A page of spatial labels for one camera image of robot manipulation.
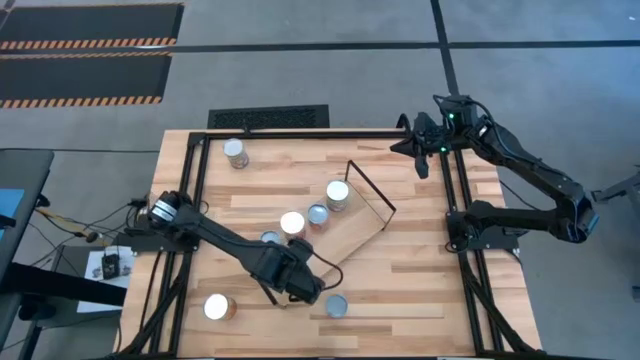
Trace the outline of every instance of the black mat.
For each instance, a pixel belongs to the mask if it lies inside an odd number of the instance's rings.
[[[278,106],[209,111],[209,129],[328,128],[328,105]]]
[[[184,6],[17,7],[0,30],[0,49],[172,45]]]
[[[2,108],[159,103],[166,52],[0,58]]]

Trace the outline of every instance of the silver can lid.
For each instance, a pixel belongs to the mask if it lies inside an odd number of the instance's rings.
[[[260,235],[260,240],[264,242],[280,243],[280,235],[275,231],[265,231]]]
[[[227,156],[238,156],[244,151],[244,144],[239,139],[229,139],[224,143],[224,154]]]
[[[222,319],[228,310],[229,300],[222,294],[213,294],[204,303],[204,314],[211,320]]]
[[[349,186],[344,181],[335,180],[327,185],[327,197],[331,200],[342,201],[349,196]]]
[[[295,211],[288,212],[280,218],[280,227],[287,234],[297,234],[304,229],[304,216]]]
[[[323,224],[329,218],[329,210],[326,206],[314,204],[309,207],[309,222],[312,224]]]
[[[342,295],[331,295],[327,298],[327,314],[335,319],[342,318],[347,314],[349,303]]]

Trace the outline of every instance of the floor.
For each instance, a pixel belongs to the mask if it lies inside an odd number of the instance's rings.
[[[132,2],[17,0],[15,5]],[[427,0],[185,2],[178,45],[437,41]],[[440,3],[451,42],[640,39],[640,3],[634,0]],[[635,173],[633,165],[640,164],[637,48],[451,54],[460,91],[485,103],[498,122],[548,164],[589,190]],[[205,127],[209,109],[324,103],[334,127],[390,127],[401,112],[434,113],[431,95],[446,93],[437,50],[178,54],[161,104],[3,110],[0,144],[157,149],[165,129]],[[147,191],[155,157],[57,153],[45,194],[62,214],[97,219]],[[501,169],[500,175],[531,203],[551,205],[508,170]],[[509,206],[522,206],[511,194],[505,196]],[[631,297],[631,286],[640,284],[640,229],[625,199],[597,205],[597,211],[600,224],[584,244],[543,233],[521,239],[532,306],[547,351],[633,359],[640,350],[640,304]],[[38,220],[34,223],[52,241],[65,238]],[[82,245],[74,241],[70,244]],[[31,263],[50,249],[29,230],[17,260]],[[103,356],[112,347],[116,323],[117,318],[107,318],[46,331],[34,358]],[[26,325],[16,321],[7,344],[22,339],[25,331]],[[0,359],[15,358],[18,348]]]

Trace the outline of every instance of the white paper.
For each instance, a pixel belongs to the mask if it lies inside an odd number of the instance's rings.
[[[105,255],[120,253],[120,275],[116,278],[103,280],[102,278],[102,257]],[[84,272],[84,278],[88,280],[100,281],[105,284],[115,285],[123,288],[129,287],[129,279],[131,278],[131,271],[133,270],[134,262],[133,253],[130,247],[125,246],[109,246],[104,251],[91,251],[89,252],[89,261],[87,263],[87,269]],[[91,313],[98,311],[111,311],[121,310],[122,306],[96,304],[86,301],[78,302],[79,313]]]

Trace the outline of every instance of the wooden table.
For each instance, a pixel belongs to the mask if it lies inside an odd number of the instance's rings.
[[[178,189],[188,134],[182,130],[165,133],[151,188],[153,195]],[[281,214],[322,197],[330,180],[344,176],[349,159],[398,210],[385,231],[340,264],[345,273],[342,285],[323,293],[311,307],[272,307],[236,260],[203,243],[191,267],[179,356],[473,354],[458,260],[444,250],[448,238],[444,214],[448,207],[438,157],[429,158],[430,177],[420,180],[413,159],[389,151],[395,142],[246,140],[251,163],[244,170],[236,170],[222,153],[222,141],[212,141],[203,192],[203,199],[210,205],[207,215],[245,238],[257,239],[265,230],[278,229]],[[504,206],[496,168],[472,152],[466,151],[464,157],[473,198]],[[449,158],[458,204],[463,204],[455,160]],[[498,307],[522,338],[539,348],[520,266],[504,251],[485,254]],[[136,259],[122,313],[125,345],[138,330],[154,259],[154,254]],[[155,306],[161,273],[162,266],[156,274],[148,314]],[[335,271],[324,276],[328,284],[336,278]],[[232,320],[215,322],[204,316],[203,303],[216,292],[238,302],[238,313]],[[331,319],[324,310],[326,297],[336,293],[349,301],[344,319]],[[479,303],[478,307],[485,347],[491,348],[484,309]],[[168,346],[172,315],[170,309],[160,349]]]

